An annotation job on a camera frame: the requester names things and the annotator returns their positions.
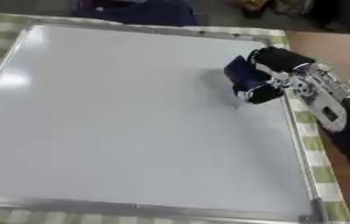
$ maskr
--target robotic arm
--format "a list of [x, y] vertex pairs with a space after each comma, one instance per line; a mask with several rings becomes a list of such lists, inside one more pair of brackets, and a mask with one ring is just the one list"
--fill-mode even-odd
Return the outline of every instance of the robotic arm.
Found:
[[225, 74], [244, 101], [264, 103], [294, 93], [317, 118], [332, 141], [350, 159], [350, 81], [337, 78], [326, 65], [282, 48], [253, 51], [233, 60]]

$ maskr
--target green checkered tablecloth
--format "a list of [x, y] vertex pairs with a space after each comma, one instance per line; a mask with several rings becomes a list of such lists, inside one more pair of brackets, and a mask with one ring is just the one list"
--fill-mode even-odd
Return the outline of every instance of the green checkered tablecloth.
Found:
[[[67, 17], [36, 17], [0, 14], [0, 61], [8, 52], [19, 32], [27, 26], [33, 18], [49, 21], [68, 21], [75, 23], [95, 23], [119, 25], [107, 21], [67, 18]], [[277, 47], [289, 47], [283, 31], [262, 30], [254, 28], [224, 28], [224, 27], [186, 27], [174, 28], [192, 32], [227, 32], [251, 35], [269, 36], [271, 42]], [[289, 91], [290, 109], [296, 118], [296, 129], [301, 136], [301, 144], [304, 146], [304, 154], [308, 165], [311, 167], [312, 178], [316, 183], [318, 196], [323, 200], [323, 206], [327, 212], [329, 223], [349, 224], [350, 213], [344, 202], [340, 187], [337, 184], [333, 169], [326, 156], [324, 146], [319, 138], [319, 130], [316, 121], [308, 109], [297, 100]], [[0, 209], [0, 224], [201, 224], [201, 221], [146, 219], [141, 217], [118, 217], [99, 214], [62, 213], [62, 212], [31, 212], [27, 210]]]

